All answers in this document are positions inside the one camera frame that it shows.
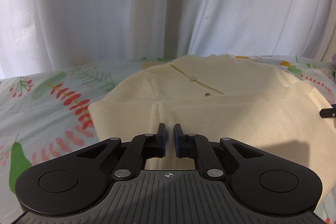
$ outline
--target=floral bedsheet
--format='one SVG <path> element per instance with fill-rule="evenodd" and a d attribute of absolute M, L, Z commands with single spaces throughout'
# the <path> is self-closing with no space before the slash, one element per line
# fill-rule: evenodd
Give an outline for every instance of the floral bedsheet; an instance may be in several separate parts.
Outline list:
<path fill-rule="evenodd" d="M 336 104 L 335 70 L 328 63 L 289 56 L 235 56 L 275 65 L 308 80 Z M 0 80 L 0 223 L 22 213 L 14 193 L 25 169 L 98 142 L 88 105 L 126 77 L 170 59 L 112 60 Z M 336 224 L 336 187 L 315 213 Z"/>

